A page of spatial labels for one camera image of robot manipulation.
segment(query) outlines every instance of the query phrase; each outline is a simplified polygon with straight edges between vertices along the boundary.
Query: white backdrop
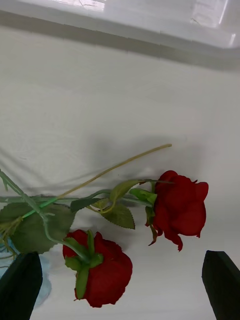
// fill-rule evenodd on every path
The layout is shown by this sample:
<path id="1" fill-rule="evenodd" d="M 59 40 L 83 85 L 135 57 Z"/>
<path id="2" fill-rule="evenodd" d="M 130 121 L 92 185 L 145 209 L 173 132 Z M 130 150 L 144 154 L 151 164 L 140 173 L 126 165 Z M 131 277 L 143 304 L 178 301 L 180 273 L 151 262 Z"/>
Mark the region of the white backdrop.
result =
<path id="1" fill-rule="evenodd" d="M 24 190 L 59 194 L 165 143 L 173 147 L 119 168 L 77 195 L 126 178 L 156 179 L 165 170 L 209 183 L 201 238 L 182 236 L 180 253 L 164 237 L 148 247 L 143 208 L 132 209 L 135 231 L 80 211 L 73 228 L 92 227 L 118 242 L 132 259 L 131 281 L 115 306 L 74 302 L 75 276 L 55 247 L 52 293 L 31 319 L 214 320 L 201 279 L 205 252 L 224 250 L 240 267 L 240 60 L 0 18 L 0 167 Z M 0 192 L 6 194 L 3 185 Z"/>

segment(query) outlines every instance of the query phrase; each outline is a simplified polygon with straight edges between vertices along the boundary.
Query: flower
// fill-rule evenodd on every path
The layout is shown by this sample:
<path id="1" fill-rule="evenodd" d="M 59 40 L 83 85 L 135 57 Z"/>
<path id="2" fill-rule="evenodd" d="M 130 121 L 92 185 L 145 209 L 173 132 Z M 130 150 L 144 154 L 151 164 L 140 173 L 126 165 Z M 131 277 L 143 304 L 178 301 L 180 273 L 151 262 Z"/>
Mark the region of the flower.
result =
<path id="1" fill-rule="evenodd" d="M 164 233 L 165 238 L 176 244 L 181 251 L 183 242 L 179 234 L 200 238 L 206 222 L 204 200 L 209 185 L 206 182 L 192 182 L 175 171 L 165 172 L 159 180 L 171 183 L 158 182 L 155 185 L 157 197 L 151 227 L 157 231 L 158 236 Z"/>
<path id="2" fill-rule="evenodd" d="M 79 244 L 88 248 L 88 235 L 82 230 L 70 232 L 67 238 L 74 238 Z M 122 252 L 121 247 L 113 241 L 103 239 L 97 232 L 94 237 L 95 253 L 103 255 L 103 262 L 89 269 L 86 291 L 83 299 L 90 306 L 100 308 L 102 305 L 114 305 L 124 294 L 128 285 L 133 265 L 130 258 Z M 63 246 L 63 256 L 75 257 L 76 253 Z"/>

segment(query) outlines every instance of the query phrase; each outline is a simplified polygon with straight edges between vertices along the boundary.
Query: red rose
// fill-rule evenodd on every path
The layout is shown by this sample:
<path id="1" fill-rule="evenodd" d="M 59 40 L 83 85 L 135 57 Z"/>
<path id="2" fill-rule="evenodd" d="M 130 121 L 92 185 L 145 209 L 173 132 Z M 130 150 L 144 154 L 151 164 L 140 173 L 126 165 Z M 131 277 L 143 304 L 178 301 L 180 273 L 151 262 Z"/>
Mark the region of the red rose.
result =
<path id="1" fill-rule="evenodd" d="M 70 232 L 67 237 L 74 238 L 79 244 L 88 248 L 88 235 L 84 231 Z M 86 299 L 90 306 L 97 308 L 107 304 L 114 305 L 123 295 L 130 281 L 133 271 L 132 262 L 118 244 L 103 239 L 99 232 L 95 235 L 94 247 L 96 253 L 103 255 L 103 263 L 90 268 L 83 299 Z M 73 250 L 63 246 L 64 258 L 76 255 Z"/>
<path id="2" fill-rule="evenodd" d="M 206 182 L 192 182 L 174 171 L 165 172 L 159 180 L 172 183 L 159 182 L 155 185 L 157 198 L 152 226 L 158 236 L 164 233 L 165 238 L 178 245 L 178 250 L 181 251 L 183 242 L 179 234 L 200 237 L 206 222 L 204 200 L 209 185 Z"/>

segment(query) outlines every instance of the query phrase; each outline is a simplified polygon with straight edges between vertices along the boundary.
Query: artificial rose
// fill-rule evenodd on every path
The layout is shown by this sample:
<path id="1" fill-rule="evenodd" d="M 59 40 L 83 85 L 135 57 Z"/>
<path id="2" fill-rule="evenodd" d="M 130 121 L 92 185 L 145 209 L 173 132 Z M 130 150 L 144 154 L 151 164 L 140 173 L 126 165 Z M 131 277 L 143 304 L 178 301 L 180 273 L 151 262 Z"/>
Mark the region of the artificial rose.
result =
<path id="1" fill-rule="evenodd" d="M 178 175 L 175 171 L 167 171 L 159 178 L 172 183 L 156 183 L 157 194 L 154 203 L 153 223 L 157 235 L 164 233 L 165 238 L 183 248 L 180 235 L 197 236 L 206 222 L 204 200 L 208 194 L 209 185 L 206 182 L 196 183 L 189 178 Z"/>
<path id="2" fill-rule="evenodd" d="M 70 232 L 67 238 L 74 238 L 79 244 L 88 248 L 88 235 L 82 230 Z M 103 255 L 103 263 L 90 268 L 83 299 L 90 306 L 100 308 L 102 305 L 114 305 L 125 292 L 133 265 L 130 258 L 122 252 L 121 247 L 113 241 L 103 239 L 97 232 L 94 238 L 95 253 Z M 63 246 L 63 256 L 75 257 L 77 254 Z"/>

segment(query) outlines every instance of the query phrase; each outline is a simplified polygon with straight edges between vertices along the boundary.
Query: rose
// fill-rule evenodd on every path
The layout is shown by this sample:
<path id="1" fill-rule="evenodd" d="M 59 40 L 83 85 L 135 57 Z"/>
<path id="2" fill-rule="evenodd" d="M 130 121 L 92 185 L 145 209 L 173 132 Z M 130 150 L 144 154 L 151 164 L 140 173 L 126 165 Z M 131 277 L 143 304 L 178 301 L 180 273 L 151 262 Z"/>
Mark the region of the rose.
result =
<path id="1" fill-rule="evenodd" d="M 79 244 L 88 248 L 88 235 L 82 230 L 70 232 L 67 238 L 74 238 Z M 90 306 L 97 308 L 107 304 L 114 305 L 123 295 L 130 281 L 133 271 L 132 262 L 118 244 L 103 239 L 99 232 L 94 238 L 94 249 L 95 253 L 103 255 L 103 262 L 89 269 L 83 299 L 86 299 Z M 77 255 L 65 245 L 62 253 L 64 258 Z"/>
<path id="2" fill-rule="evenodd" d="M 155 185 L 157 197 L 151 228 L 157 231 L 158 236 L 164 233 L 165 238 L 178 245 L 178 250 L 181 251 L 183 242 L 179 234 L 200 238 L 206 222 L 204 200 L 209 185 L 206 182 L 192 182 L 174 171 L 165 172 L 159 180 L 171 183 L 158 182 Z"/>

